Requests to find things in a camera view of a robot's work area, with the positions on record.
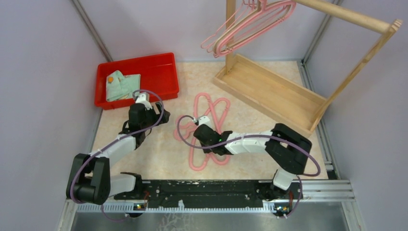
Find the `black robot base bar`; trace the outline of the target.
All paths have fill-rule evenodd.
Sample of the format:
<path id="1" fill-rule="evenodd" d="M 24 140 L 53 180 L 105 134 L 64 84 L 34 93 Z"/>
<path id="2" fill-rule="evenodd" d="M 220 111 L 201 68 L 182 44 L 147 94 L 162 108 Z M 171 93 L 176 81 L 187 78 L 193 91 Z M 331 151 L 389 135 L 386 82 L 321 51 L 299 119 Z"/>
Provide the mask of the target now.
<path id="1" fill-rule="evenodd" d="M 284 217 L 303 198 L 303 185 L 295 180 L 282 190 L 270 180 L 142 180 L 116 200 L 141 200 L 135 210 L 147 212 L 267 212 Z"/>

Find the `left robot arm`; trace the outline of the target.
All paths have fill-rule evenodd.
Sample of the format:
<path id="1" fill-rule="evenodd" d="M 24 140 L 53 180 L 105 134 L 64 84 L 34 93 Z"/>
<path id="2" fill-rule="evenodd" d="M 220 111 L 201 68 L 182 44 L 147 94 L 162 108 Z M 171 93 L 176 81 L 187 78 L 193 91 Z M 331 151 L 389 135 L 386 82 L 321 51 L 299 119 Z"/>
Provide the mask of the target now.
<path id="1" fill-rule="evenodd" d="M 144 186 L 136 173 L 120 173 L 111 176 L 111 167 L 141 146 L 145 132 L 169 121 L 170 113 L 163 103 L 155 103 L 159 112 L 150 103 L 134 103 L 128 111 L 128 120 L 115 139 L 89 154 L 77 154 L 71 166 L 66 187 L 66 196 L 83 204 L 102 205 L 111 197 L 126 193 L 132 199 L 143 196 Z"/>

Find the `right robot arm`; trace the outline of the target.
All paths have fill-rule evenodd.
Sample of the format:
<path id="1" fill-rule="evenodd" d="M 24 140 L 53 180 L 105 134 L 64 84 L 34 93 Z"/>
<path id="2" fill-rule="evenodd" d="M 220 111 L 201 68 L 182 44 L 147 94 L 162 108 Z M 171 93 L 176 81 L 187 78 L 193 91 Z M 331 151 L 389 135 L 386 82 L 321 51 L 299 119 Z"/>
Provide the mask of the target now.
<path id="1" fill-rule="evenodd" d="M 271 193 L 276 198 L 284 198 L 293 179 L 304 173 L 312 148 L 308 138 L 283 123 L 259 133 L 217 133 L 203 124 L 198 126 L 193 136 L 202 147 L 206 147 L 206 151 L 218 155 L 268 154 L 280 166 L 271 185 Z"/>

